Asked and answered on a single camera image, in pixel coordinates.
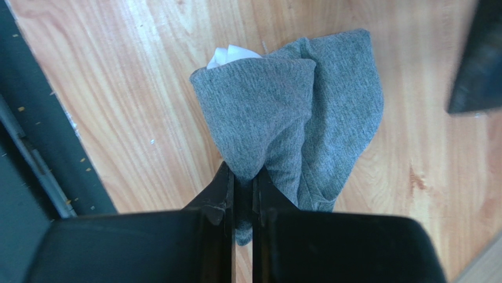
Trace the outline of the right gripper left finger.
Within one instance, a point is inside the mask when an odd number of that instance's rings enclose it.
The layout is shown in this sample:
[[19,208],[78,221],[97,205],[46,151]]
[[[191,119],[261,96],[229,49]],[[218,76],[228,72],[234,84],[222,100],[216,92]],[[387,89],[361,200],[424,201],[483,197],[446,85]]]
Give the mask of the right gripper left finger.
[[180,210],[54,222],[26,282],[234,282],[234,175],[222,163]]

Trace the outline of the grey white underwear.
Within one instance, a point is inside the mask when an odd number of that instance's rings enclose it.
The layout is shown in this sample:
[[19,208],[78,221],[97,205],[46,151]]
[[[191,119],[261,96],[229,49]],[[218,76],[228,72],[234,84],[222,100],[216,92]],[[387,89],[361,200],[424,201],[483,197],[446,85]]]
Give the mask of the grey white underwear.
[[384,112],[365,29],[300,38],[260,58],[198,69],[190,82],[237,180],[241,246],[252,240],[252,180],[261,169],[297,208],[331,212]]

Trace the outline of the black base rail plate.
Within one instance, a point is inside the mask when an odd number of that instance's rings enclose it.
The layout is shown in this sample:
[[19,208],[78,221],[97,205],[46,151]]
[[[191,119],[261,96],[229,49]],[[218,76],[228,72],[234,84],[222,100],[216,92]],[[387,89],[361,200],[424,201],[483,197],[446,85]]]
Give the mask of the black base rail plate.
[[[68,113],[52,92],[7,1],[1,2],[1,96],[76,214],[115,214]],[[58,218],[7,130],[1,128],[2,282],[22,282],[37,245]]]

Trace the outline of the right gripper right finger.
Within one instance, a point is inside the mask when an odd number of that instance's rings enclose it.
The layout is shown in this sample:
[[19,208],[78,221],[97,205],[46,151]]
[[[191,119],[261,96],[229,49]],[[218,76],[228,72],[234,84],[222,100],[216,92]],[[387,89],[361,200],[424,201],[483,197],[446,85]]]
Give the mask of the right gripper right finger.
[[253,179],[254,282],[445,282],[415,220],[298,209],[266,169]]

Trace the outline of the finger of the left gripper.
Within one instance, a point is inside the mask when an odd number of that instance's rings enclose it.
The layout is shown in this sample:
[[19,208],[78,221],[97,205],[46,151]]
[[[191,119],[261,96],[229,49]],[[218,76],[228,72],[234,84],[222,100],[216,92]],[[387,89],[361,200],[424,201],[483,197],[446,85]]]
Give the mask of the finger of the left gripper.
[[478,1],[447,113],[501,108],[501,1]]

